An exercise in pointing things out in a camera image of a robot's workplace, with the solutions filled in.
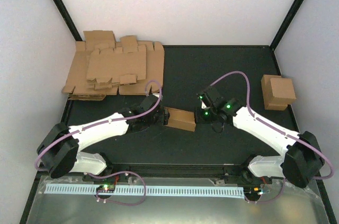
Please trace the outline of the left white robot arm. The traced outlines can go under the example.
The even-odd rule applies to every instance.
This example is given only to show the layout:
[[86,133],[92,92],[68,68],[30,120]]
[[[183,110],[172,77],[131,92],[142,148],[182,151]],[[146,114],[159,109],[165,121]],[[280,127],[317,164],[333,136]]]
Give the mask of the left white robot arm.
[[168,124],[170,112],[157,94],[147,96],[140,104],[118,110],[112,115],[87,124],[52,127],[37,149],[38,159],[51,178],[68,173],[90,173],[102,181],[113,177],[114,169],[101,154],[83,150],[103,140],[144,131],[153,124]]

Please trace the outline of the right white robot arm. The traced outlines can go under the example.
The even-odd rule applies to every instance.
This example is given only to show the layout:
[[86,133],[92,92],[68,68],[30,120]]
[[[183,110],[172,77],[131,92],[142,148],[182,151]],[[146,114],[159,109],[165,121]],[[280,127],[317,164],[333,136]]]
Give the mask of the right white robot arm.
[[213,86],[197,94],[201,107],[197,119],[206,123],[220,122],[243,130],[277,152],[276,156],[255,156],[241,169],[242,180],[254,183],[259,177],[285,178],[304,189],[324,166],[314,134],[286,129],[254,112],[235,98],[225,98]]

